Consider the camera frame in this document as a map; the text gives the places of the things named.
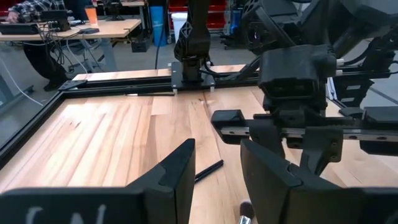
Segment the light wooden desk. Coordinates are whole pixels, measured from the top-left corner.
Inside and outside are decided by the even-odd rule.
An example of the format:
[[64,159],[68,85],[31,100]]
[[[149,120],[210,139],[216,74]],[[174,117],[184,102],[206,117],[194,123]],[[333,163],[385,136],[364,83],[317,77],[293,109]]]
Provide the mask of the light wooden desk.
[[[131,31],[141,24],[140,19],[126,19],[123,21],[98,21],[96,26],[89,23],[72,27],[65,32],[57,32],[50,34],[50,40],[83,40],[98,39],[99,46],[102,48],[105,62],[108,70],[117,71],[116,60],[114,57],[113,47],[111,45],[112,38],[125,38]],[[94,34],[80,34],[82,29],[97,28],[99,32]]]

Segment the red storage bin shelf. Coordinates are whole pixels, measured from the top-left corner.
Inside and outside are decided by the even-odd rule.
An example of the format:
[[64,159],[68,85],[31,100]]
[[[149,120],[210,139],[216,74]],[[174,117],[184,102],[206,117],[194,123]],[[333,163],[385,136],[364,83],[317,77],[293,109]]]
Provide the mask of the red storage bin shelf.
[[[224,12],[227,8],[227,0],[210,0],[207,25],[209,29],[223,29],[226,24]],[[174,25],[171,14],[177,12],[188,12],[187,0],[169,0],[169,25],[173,29]]]

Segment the black printed-handle makeup brush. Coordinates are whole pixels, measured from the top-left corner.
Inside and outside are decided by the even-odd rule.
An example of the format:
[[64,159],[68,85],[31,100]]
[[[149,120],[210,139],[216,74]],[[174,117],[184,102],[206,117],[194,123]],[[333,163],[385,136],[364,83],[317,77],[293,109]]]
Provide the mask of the black printed-handle makeup brush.
[[208,177],[210,174],[212,174],[215,171],[217,171],[219,168],[221,168],[223,166],[223,164],[224,164],[224,160],[220,160],[220,161],[214,163],[213,165],[207,167],[205,170],[199,172],[195,176],[195,183],[200,182],[204,178]]

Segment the white bin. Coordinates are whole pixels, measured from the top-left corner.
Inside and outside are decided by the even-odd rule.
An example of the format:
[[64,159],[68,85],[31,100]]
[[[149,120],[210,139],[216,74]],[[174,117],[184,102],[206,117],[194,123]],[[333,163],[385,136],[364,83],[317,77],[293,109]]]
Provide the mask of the white bin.
[[178,41],[180,29],[187,21],[188,13],[187,12],[175,12],[171,14],[173,26],[174,26],[174,34],[175,34],[175,42]]

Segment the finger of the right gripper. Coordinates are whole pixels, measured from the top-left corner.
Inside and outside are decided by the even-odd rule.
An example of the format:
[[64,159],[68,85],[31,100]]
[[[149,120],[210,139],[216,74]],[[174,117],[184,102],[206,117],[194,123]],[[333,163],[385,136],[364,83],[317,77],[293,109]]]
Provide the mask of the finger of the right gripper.
[[287,146],[301,149],[300,167],[321,175],[331,162],[341,160],[343,130],[333,127],[307,127],[291,129],[287,133]]
[[280,157],[285,157],[282,137],[271,120],[255,121],[249,126],[251,139]]

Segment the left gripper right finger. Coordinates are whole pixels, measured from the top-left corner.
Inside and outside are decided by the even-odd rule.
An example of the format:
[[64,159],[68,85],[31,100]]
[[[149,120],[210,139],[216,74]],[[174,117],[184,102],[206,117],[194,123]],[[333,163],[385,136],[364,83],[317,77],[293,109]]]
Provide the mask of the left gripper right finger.
[[398,188],[342,188],[248,139],[241,165],[258,224],[398,224]]

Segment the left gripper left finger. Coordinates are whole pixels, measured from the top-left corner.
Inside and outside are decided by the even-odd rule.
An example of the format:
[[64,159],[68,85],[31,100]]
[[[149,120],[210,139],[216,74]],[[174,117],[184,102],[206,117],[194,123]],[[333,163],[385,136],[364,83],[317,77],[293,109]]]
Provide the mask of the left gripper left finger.
[[0,194],[0,224],[188,224],[195,140],[125,187],[22,188]]

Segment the orange cup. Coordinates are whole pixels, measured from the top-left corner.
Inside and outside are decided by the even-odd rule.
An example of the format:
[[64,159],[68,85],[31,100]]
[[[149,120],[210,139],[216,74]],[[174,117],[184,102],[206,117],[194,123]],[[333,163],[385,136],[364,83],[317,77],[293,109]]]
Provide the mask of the orange cup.
[[91,25],[98,25],[98,16],[96,13],[96,8],[93,5],[85,6],[85,12],[88,18],[88,21]]

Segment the fluffy reddish-brown makeup brush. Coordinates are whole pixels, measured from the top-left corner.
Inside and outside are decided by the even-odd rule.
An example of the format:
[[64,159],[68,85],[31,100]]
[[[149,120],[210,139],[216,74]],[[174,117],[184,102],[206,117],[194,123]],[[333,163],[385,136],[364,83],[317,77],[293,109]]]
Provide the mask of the fluffy reddish-brown makeup brush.
[[252,203],[248,200],[241,202],[239,207],[239,222],[238,224],[251,224],[255,217]]

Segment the black equipment case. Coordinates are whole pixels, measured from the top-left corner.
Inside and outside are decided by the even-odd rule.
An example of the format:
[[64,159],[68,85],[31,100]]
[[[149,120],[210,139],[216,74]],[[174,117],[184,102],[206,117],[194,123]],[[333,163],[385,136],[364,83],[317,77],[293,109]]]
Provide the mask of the black equipment case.
[[0,24],[3,35],[34,35],[39,33],[37,24]]

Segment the blue barrel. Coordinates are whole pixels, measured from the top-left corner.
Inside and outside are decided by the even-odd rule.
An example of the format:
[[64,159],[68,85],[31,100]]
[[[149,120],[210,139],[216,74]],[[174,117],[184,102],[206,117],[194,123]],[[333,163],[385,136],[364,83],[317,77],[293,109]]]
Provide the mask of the blue barrel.
[[150,16],[152,21],[154,45],[163,47],[167,44],[165,31],[165,9],[163,6],[151,6]]

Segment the black aluminium table frame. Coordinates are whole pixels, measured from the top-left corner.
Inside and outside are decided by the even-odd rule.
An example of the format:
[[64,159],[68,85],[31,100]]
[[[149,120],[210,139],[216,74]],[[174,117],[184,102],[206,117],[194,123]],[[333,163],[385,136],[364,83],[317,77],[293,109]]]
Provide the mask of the black aluminium table frame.
[[[0,169],[2,169],[11,158],[21,149],[21,147],[35,134],[35,132],[43,125],[43,123],[53,114],[53,112],[69,98],[90,98],[102,96],[117,96],[126,93],[163,93],[180,91],[198,91],[212,88],[237,88],[243,86],[258,86],[259,69],[253,74],[244,77],[242,80],[228,79],[229,73],[224,72],[218,78],[212,79],[207,85],[188,85],[185,83],[177,83],[177,69],[172,69],[170,76],[158,77],[139,77],[139,78],[122,78],[112,80],[69,80],[65,82],[54,95],[44,105],[44,107],[8,142],[0,147]],[[277,110],[284,110],[287,103],[296,103],[299,108],[311,108],[309,105],[302,104],[298,101],[288,101],[278,105],[267,100],[264,95],[263,108],[265,111],[274,113]],[[336,100],[335,103],[343,108],[347,107],[341,101]]]

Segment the person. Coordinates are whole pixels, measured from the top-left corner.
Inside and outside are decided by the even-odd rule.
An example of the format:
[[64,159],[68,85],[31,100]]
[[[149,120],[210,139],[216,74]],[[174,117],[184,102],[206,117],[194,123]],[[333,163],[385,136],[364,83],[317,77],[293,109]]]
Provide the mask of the person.
[[[24,0],[8,9],[19,13],[19,18],[29,16],[32,19],[40,20],[44,11],[66,10],[63,0]],[[68,78],[66,71],[51,55],[49,46],[39,45],[38,42],[31,42],[23,45],[25,56],[34,70],[49,83],[44,86],[45,91],[52,91],[59,88]]]

